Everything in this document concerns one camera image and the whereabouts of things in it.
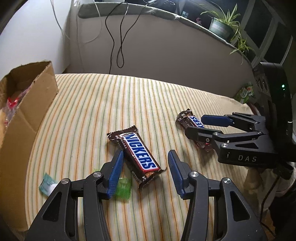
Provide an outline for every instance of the brown wrapper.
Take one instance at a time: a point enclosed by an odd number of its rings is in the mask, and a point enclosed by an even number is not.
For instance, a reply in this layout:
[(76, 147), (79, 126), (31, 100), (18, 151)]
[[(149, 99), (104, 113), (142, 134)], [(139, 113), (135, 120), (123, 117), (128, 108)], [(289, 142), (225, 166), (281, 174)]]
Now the brown wrapper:
[(135, 126), (108, 133), (107, 136), (123, 150), (126, 164), (139, 182), (139, 188), (143, 188), (164, 171), (144, 144)]
[[(184, 129), (186, 129), (189, 126), (204, 128), (203, 124), (200, 122), (199, 119), (196, 118), (195, 115), (193, 115), (190, 109), (180, 112), (177, 116), (176, 122), (183, 126)], [(194, 141), (194, 143), (198, 148), (204, 149), (205, 151), (212, 150), (210, 143), (200, 141)]]

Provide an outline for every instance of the candy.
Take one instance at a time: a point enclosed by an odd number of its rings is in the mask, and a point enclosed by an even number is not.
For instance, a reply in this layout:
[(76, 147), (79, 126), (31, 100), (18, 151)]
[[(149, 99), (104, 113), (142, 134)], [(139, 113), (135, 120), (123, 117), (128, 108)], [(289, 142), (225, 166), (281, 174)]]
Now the candy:
[(127, 166), (139, 182), (139, 188), (164, 171), (144, 144), (135, 126), (108, 133), (107, 136), (109, 140), (117, 142), (124, 151)]
[[(176, 122), (180, 123), (180, 125), (183, 126), (185, 129), (189, 126), (204, 128), (203, 124), (200, 122), (199, 119), (196, 118), (196, 116), (193, 115), (190, 109), (180, 112), (177, 116)], [(204, 149), (205, 151), (212, 150), (210, 143), (195, 141), (195, 144), (197, 145), (197, 147)]]

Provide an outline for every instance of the green flower pot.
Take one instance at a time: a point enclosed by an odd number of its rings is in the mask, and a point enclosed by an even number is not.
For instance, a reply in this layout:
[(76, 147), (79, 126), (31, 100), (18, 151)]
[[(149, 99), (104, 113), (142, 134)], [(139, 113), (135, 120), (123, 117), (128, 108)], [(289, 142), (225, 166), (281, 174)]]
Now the green flower pot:
[(231, 27), (229, 27), (225, 23), (221, 23), (215, 20), (214, 18), (212, 18), (209, 30), (222, 39), (226, 40), (227, 42), (230, 42), (231, 38), (234, 35), (233, 29)]

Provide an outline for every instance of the blue rubber fingertip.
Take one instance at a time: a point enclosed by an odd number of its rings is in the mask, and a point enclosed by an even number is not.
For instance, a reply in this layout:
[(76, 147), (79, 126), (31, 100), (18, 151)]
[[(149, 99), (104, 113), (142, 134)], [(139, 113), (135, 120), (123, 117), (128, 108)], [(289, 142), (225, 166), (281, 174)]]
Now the blue rubber fingertip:
[(116, 163), (109, 177), (108, 191), (106, 193), (109, 199), (113, 196), (113, 194), (116, 191), (122, 166), (123, 166), (123, 151), (120, 151), (120, 154), (118, 155)]
[(200, 120), (204, 125), (209, 126), (228, 127), (233, 125), (232, 120), (227, 116), (203, 115)]
[(168, 166), (173, 177), (177, 194), (179, 194), (180, 197), (183, 198), (185, 194), (183, 190), (183, 179), (171, 151), (169, 151), (168, 153)]

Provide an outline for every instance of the bed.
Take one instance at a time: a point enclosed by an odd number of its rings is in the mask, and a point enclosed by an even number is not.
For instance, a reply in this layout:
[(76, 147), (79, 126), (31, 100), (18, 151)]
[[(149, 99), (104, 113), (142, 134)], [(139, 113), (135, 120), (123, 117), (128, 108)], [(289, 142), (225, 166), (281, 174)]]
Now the bed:
[[(217, 162), (214, 151), (198, 150), (176, 125), (179, 112), (190, 108), (196, 117), (252, 113), (245, 104), (224, 96), (150, 79), (108, 74), (58, 74), (59, 93), (40, 126), (27, 169), (25, 208), (28, 227), (46, 196), (38, 187), (46, 172), (56, 182), (78, 180), (112, 159), (118, 146), (107, 133), (136, 125), (145, 144), (167, 167), (167, 153), (175, 149), (182, 161), (207, 178), (227, 176), (242, 190), (244, 167)], [(239, 132), (228, 127), (224, 133)], [(121, 175), (132, 180), (128, 201), (113, 197), (103, 203), (112, 240), (180, 240), (189, 201), (177, 195), (170, 171), (163, 172), (143, 190), (124, 164)], [(83, 233), (82, 200), (78, 204), (80, 240)], [(210, 199), (208, 240), (212, 240), (213, 200)]]

